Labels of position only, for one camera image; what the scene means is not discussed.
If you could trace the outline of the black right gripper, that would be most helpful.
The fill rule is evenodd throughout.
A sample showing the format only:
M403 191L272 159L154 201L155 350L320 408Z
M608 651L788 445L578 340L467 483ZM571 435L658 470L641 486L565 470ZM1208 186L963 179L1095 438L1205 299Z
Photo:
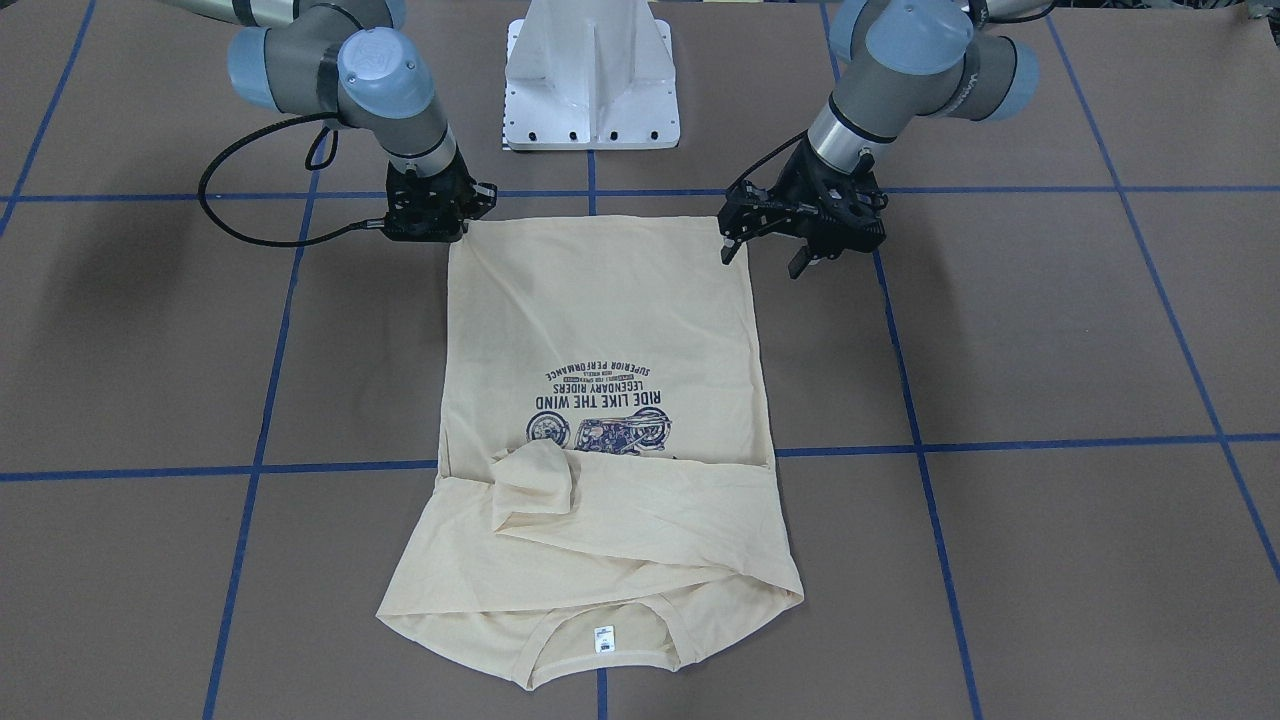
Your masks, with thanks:
M468 222L498 200L493 183L476 181L457 149L417 156L388 154L384 236L401 242L453 243Z

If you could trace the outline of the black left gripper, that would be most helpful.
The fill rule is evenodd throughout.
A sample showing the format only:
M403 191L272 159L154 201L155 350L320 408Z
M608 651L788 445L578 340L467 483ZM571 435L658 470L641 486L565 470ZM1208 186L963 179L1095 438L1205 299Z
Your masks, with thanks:
M797 147L771 188L756 187L748 179L794 143ZM851 170L828 167L804 133L781 143L724 190L724 205L718 211L721 263L730 265L749 240L772 233L803 241L788 261L792 281L809 266L823 259L835 260L846 250L874 252L887 238L881 211L888 204L874 178L874 164L872 152L860 150Z

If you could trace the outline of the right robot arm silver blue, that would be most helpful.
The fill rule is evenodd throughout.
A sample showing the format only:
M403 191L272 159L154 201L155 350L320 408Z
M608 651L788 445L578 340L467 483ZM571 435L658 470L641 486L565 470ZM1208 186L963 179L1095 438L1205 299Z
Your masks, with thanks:
M387 213L352 224L407 242L452 243L497 204L472 178L429 64L402 27L402 1L183 1L180 9L234 24L227 70L236 92L284 119L233 143L321 122L374 133L388 156Z

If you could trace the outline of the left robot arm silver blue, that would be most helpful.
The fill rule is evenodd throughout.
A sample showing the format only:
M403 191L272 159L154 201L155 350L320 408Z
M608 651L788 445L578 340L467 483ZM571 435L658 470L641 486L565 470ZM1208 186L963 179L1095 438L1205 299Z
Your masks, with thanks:
M888 199L876 164L915 118L993 122L1015 117L1039 82L1036 53L986 33L983 1L846 1L828 33L844 73L810 126L783 142L776 182L741 174L717 214L723 264L750 240L785 234L801 246L791 278L844 252L874 252Z

